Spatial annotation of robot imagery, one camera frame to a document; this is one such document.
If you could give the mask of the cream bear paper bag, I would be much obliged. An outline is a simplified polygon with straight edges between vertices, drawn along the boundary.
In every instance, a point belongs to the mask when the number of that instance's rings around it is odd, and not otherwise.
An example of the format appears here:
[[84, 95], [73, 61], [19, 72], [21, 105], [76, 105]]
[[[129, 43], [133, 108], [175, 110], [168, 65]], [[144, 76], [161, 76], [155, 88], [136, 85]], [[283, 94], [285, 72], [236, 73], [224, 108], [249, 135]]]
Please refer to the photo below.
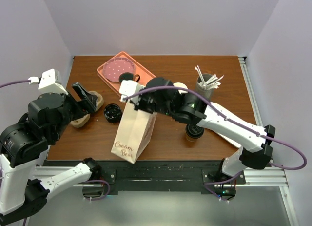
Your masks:
[[156, 116], [126, 103], [111, 153], [134, 164], [151, 140]]

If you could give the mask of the brown paper coffee cup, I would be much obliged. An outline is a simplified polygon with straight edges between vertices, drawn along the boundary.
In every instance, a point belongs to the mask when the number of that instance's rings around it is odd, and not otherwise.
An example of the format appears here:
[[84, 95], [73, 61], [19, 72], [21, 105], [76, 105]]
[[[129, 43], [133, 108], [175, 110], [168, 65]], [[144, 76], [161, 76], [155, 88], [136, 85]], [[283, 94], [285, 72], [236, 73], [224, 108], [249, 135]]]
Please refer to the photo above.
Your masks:
[[190, 142], [196, 142], [197, 140], [199, 140], [200, 138], [198, 138], [198, 137], [190, 137], [190, 136], [186, 136], [186, 139], [188, 140], [188, 141], [190, 141]]

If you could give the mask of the black plastic cup lid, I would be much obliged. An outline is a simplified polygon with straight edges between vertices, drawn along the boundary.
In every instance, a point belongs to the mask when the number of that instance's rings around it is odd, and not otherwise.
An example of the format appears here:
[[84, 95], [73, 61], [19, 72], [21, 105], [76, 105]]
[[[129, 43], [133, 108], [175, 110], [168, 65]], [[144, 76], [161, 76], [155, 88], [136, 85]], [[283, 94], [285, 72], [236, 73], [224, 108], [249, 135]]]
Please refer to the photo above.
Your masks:
[[188, 124], [186, 125], [185, 132], [186, 136], [201, 138], [204, 133], [204, 129], [194, 124]]

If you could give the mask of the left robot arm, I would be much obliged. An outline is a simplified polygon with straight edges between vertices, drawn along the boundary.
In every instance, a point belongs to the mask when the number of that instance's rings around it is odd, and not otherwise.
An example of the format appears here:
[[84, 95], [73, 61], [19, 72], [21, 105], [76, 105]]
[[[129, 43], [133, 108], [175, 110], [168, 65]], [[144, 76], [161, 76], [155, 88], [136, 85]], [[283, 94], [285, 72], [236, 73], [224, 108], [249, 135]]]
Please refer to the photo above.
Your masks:
[[92, 158], [61, 174], [31, 179], [41, 153], [55, 145], [71, 121], [94, 113], [97, 97], [73, 84], [80, 100], [67, 91], [47, 92], [28, 105], [20, 120], [0, 136], [0, 223], [5, 226], [39, 212], [55, 195], [73, 185], [96, 183], [101, 167]]

